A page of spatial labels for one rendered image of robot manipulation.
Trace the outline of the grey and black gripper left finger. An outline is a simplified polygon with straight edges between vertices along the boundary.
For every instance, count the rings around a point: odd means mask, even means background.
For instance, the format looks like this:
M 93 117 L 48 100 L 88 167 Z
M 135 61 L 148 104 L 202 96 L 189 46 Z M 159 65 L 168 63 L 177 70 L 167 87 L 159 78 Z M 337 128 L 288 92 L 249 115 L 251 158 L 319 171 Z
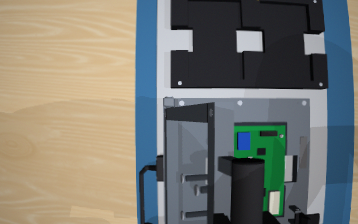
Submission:
M 231 224 L 227 215 L 224 213 L 214 213 L 213 224 Z

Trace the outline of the green circuit board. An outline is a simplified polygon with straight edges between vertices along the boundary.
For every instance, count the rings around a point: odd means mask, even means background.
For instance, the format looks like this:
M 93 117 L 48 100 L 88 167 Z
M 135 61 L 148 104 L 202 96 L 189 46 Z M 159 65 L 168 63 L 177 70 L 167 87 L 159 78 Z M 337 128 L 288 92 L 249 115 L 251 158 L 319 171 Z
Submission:
M 279 134 L 283 134 L 280 138 Z M 263 211 L 283 215 L 285 125 L 234 126 L 234 157 L 265 160 Z

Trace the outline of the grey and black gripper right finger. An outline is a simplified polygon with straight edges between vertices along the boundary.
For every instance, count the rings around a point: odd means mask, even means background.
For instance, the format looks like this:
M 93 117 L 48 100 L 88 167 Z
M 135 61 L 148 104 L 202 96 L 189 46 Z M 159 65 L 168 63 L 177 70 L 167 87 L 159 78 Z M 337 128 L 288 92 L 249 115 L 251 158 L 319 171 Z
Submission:
M 263 211 L 262 224 L 281 224 L 269 211 Z

